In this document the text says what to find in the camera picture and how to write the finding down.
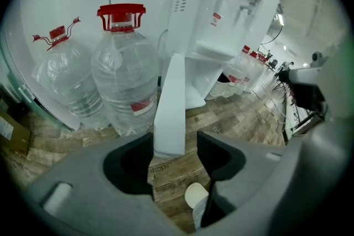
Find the fluorescent light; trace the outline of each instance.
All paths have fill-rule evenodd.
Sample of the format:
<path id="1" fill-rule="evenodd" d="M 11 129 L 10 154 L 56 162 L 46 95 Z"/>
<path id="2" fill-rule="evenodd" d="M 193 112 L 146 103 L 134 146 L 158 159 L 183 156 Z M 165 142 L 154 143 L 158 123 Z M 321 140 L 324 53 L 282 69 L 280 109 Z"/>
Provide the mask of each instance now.
<path id="1" fill-rule="evenodd" d="M 279 23 L 284 26 L 284 19 L 283 19 L 283 16 L 281 14 L 278 14 L 278 17 L 279 17 Z"/>

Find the black cable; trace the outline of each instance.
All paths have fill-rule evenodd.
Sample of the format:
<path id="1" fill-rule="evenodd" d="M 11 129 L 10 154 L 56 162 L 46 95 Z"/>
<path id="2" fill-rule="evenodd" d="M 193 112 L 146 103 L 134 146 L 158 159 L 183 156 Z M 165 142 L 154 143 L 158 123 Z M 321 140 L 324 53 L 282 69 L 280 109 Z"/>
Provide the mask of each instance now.
<path id="1" fill-rule="evenodd" d="M 272 39 L 271 41 L 269 41 L 269 42 L 267 42 L 267 43 L 265 43 L 265 44 L 269 44 L 269 43 L 271 43 L 273 40 L 275 40 L 275 39 L 278 37 L 278 35 L 280 35 L 280 33 L 282 32 L 282 29 L 283 29 L 283 26 L 281 27 L 281 29 L 280 29 L 279 33 L 277 34 L 277 36 L 276 36 L 274 39 Z"/>

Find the person's foot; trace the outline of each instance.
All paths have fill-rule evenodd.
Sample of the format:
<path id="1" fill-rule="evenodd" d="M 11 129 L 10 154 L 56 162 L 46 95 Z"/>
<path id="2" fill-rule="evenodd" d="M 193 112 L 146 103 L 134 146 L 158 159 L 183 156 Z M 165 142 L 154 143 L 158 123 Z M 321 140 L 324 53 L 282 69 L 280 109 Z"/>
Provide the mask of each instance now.
<path id="1" fill-rule="evenodd" d="M 184 199 L 186 200 L 188 206 L 194 209 L 195 206 L 208 195 L 208 191 L 204 189 L 202 184 L 193 183 L 188 186 L 186 192 L 184 193 Z"/>

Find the cardboard box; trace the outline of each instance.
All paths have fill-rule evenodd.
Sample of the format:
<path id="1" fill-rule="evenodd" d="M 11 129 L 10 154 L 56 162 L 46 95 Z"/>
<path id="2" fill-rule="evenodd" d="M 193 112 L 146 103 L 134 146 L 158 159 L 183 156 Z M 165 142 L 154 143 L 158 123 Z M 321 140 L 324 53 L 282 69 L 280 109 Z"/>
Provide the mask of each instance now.
<path id="1" fill-rule="evenodd" d="M 31 131 L 0 111 L 0 142 L 21 155 L 27 155 Z"/>

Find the wooden floor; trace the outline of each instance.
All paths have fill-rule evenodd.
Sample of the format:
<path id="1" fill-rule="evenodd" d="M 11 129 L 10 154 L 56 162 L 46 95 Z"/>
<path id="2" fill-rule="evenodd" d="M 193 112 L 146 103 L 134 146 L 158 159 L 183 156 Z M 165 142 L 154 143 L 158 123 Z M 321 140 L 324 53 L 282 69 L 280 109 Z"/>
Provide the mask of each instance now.
<path id="1" fill-rule="evenodd" d="M 277 107 L 283 111 L 283 89 L 267 90 Z M 182 230 L 193 232 L 192 211 L 184 201 L 185 189 L 199 182 L 208 189 L 209 176 L 196 152 L 196 132 L 200 130 L 241 138 L 251 143 L 284 146 L 283 115 L 276 109 L 266 91 L 244 93 L 230 98 L 207 101 L 206 106 L 186 111 L 186 154 L 180 158 L 153 158 L 148 182 L 153 185 L 154 199 L 159 208 Z M 20 121 L 32 131 L 27 157 L 2 149 L 14 181 L 20 187 L 32 182 L 66 154 L 91 144 L 104 143 L 118 137 L 113 128 L 102 131 L 80 128 L 69 132 L 53 122 L 28 113 Z"/>

